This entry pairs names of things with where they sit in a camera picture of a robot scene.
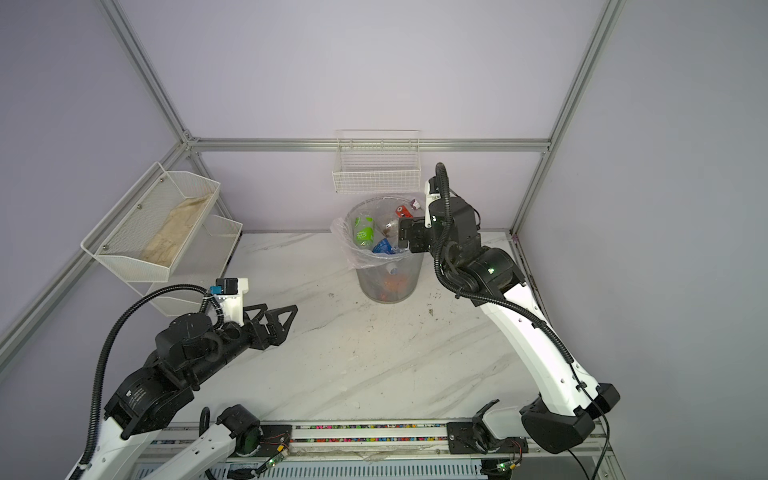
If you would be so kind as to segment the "red cap small bottle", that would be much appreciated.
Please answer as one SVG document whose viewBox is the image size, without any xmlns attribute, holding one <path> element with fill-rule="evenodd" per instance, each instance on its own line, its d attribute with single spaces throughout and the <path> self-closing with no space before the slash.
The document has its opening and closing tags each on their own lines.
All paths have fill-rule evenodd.
<svg viewBox="0 0 768 480">
<path fill-rule="evenodd" d="M 405 204 L 401 204 L 395 208 L 393 214 L 390 215 L 383 224 L 382 233 L 387 237 L 396 237 L 400 229 L 400 222 L 405 220 L 415 219 L 416 215 L 414 211 Z"/>
</svg>

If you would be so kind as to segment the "green label clear bottle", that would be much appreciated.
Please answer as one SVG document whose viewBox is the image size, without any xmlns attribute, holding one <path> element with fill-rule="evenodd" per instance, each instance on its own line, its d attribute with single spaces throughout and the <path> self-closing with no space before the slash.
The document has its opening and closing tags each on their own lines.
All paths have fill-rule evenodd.
<svg viewBox="0 0 768 480">
<path fill-rule="evenodd" d="M 369 249 L 374 246 L 375 222 L 371 216 L 359 215 L 355 218 L 353 240 L 357 247 Z"/>
</svg>

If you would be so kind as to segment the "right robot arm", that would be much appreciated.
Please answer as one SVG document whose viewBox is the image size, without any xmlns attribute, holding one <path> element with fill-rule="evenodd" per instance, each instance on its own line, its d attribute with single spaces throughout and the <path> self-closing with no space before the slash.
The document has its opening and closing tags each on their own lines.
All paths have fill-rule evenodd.
<svg viewBox="0 0 768 480">
<path fill-rule="evenodd" d="M 520 410 L 528 436 L 552 454 L 582 444 L 607 421 L 618 390 L 587 372 L 543 314 L 515 301 L 526 283 L 521 268 L 483 244 L 476 209 L 452 190 L 444 164 L 426 182 L 425 199 L 423 216 L 400 219 L 399 246 L 429 253 L 437 281 L 480 308 L 523 361 L 538 389 Z"/>
</svg>

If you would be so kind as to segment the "orange label yellow-cap bottle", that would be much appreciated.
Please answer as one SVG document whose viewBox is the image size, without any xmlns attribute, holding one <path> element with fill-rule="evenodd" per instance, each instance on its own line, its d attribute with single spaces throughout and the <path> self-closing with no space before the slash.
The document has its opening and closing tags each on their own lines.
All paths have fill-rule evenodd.
<svg viewBox="0 0 768 480">
<path fill-rule="evenodd" d="M 384 303 L 397 303 L 411 295 L 411 278 L 404 273 L 386 273 L 379 290 L 378 299 Z"/>
</svg>

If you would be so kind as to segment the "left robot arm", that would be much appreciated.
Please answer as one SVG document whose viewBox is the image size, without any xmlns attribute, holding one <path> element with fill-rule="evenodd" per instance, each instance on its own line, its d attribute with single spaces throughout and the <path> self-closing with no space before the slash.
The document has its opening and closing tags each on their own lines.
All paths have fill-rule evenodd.
<svg viewBox="0 0 768 480">
<path fill-rule="evenodd" d="M 134 462 L 193 401 L 205 381 L 249 349 L 264 351 L 285 342 L 298 306 L 246 306 L 240 310 L 240 321 L 228 321 L 216 295 L 231 283 L 220 279 L 212 289 L 194 284 L 165 286 L 140 298 L 118 318 L 97 361 L 86 444 L 69 478 L 126 478 Z M 175 318 L 162 330 L 145 364 L 128 375 L 105 400 L 107 362 L 122 327 L 142 306 L 177 291 L 201 295 L 199 309 Z M 226 408 L 216 419 L 203 410 L 198 427 L 198 438 L 155 470 L 156 477 L 211 478 L 211 467 L 233 454 L 261 454 L 267 459 L 258 467 L 236 469 L 228 475 L 231 479 L 258 478 L 289 454 L 289 431 L 277 427 L 264 430 L 260 420 L 241 404 Z"/>
</svg>

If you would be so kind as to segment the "blue label bottle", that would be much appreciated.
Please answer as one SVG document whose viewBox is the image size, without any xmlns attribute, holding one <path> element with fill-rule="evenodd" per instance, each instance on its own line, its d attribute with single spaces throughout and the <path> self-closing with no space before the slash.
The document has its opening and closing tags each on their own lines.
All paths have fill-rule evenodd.
<svg viewBox="0 0 768 480">
<path fill-rule="evenodd" d="M 398 250 L 391 245 L 387 238 L 383 238 L 373 247 L 372 252 L 381 255 L 395 255 Z"/>
</svg>

